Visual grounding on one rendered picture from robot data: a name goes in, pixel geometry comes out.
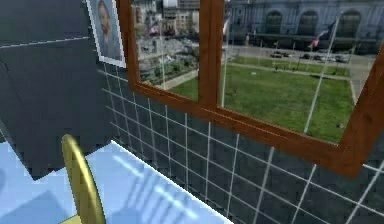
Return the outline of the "brown framed window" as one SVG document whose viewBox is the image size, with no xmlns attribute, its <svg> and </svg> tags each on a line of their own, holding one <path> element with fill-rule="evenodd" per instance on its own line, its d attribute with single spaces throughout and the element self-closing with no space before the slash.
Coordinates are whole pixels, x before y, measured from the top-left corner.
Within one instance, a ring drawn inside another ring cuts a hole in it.
<svg viewBox="0 0 384 224">
<path fill-rule="evenodd" d="M 384 133 L 384 45 L 372 65 L 338 144 L 328 143 L 218 105 L 224 0 L 200 0 L 196 101 L 140 81 L 132 0 L 116 0 L 130 89 L 340 175 L 354 178 Z"/>
</svg>

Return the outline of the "framed portrait picture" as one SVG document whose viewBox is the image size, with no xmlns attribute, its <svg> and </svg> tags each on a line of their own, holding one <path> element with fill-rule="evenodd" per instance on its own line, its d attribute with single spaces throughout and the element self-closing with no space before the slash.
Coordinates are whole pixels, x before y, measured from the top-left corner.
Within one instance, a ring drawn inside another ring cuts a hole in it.
<svg viewBox="0 0 384 224">
<path fill-rule="evenodd" d="M 126 67 L 116 0 L 86 0 L 98 59 Z"/>
</svg>

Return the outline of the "dark grey cabinet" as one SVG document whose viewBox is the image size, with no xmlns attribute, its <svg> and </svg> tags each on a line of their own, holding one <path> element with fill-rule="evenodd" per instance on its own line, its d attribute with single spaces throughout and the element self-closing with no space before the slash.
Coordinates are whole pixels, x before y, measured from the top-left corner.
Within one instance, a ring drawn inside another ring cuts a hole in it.
<svg viewBox="0 0 384 224">
<path fill-rule="evenodd" d="M 0 132 L 32 179 L 113 136 L 85 0 L 0 0 Z"/>
</svg>

